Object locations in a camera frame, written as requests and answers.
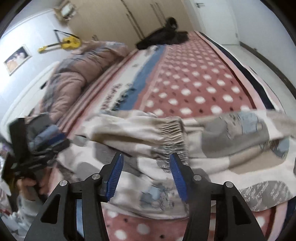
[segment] pile of clothes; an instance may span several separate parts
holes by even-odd
[[[188,32],[177,31],[177,28],[178,24],[176,19],[172,17],[168,18],[163,28],[156,30],[148,37],[144,38],[139,43],[137,43],[137,49],[146,49],[152,45],[181,44],[188,41]]]

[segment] wardrobe door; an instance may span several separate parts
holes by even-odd
[[[193,31],[193,26],[188,17],[182,0],[151,0],[162,18],[174,17],[180,31]]]
[[[87,38],[96,35],[100,41],[122,42],[128,45],[130,50],[135,49],[135,44],[140,41],[141,36],[121,0],[75,1],[83,1],[83,4],[77,8],[77,14],[82,18],[85,28],[88,29],[88,34],[86,34],[81,27],[78,29],[77,26],[71,24],[70,28],[77,30],[77,32],[73,30],[75,34],[79,36],[81,32]]]
[[[123,4],[128,7],[131,14],[140,27],[143,35],[147,37],[150,33],[163,26],[156,6],[150,0],[122,0]]]

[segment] blue stripe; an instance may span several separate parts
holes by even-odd
[[[138,95],[146,86],[146,80],[150,76],[151,72],[155,68],[155,65],[160,60],[165,45],[159,46],[158,50],[153,54],[150,60],[144,65],[142,70],[137,74],[133,85],[122,97],[120,103],[116,105],[112,110],[131,110],[138,99]]]

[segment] framed picture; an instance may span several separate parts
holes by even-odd
[[[25,45],[15,51],[7,60],[4,61],[9,75],[16,71],[17,68],[26,62],[30,57],[31,55]]]

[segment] human hand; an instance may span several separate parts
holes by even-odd
[[[49,178],[50,178],[50,174],[51,174],[52,169],[50,168],[45,168],[44,169],[44,175],[42,180],[39,183],[39,194],[47,194],[49,191],[49,187],[48,187],[48,183],[49,183]],[[29,190],[28,187],[33,187],[36,185],[36,181],[30,179],[30,178],[23,178],[23,179],[19,179],[17,181],[17,186],[22,194],[22,196],[30,201],[35,201],[35,196],[34,194],[32,194]]]
[[[28,187],[33,187],[35,185],[36,181],[30,178],[19,179],[17,181],[17,187],[19,188],[21,195],[29,201],[35,201],[35,197],[34,194],[29,192]]]
[[[52,173],[52,169],[51,168],[44,168],[44,175],[43,175],[43,178],[42,180],[40,181],[39,183],[39,187],[40,187],[40,190],[39,190],[39,194],[48,194],[49,192],[49,186],[48,186],[48,183],[49,183],[49,178],[50,178],[50,174]]]

